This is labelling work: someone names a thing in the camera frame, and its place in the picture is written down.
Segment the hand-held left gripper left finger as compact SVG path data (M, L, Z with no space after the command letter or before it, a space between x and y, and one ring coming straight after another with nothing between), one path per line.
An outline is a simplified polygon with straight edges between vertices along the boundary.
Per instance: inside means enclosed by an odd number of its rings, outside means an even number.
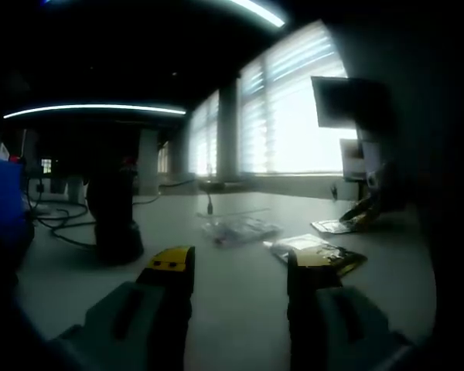
M81 369L182 370L196 251L156 254L135 281L116 287L56 338Z

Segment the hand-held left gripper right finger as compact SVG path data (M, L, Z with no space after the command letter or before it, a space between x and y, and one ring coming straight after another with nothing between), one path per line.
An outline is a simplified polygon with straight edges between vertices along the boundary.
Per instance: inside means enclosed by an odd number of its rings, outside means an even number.
M292 370L397 370L411 343L330 262L290 250L287 274Z

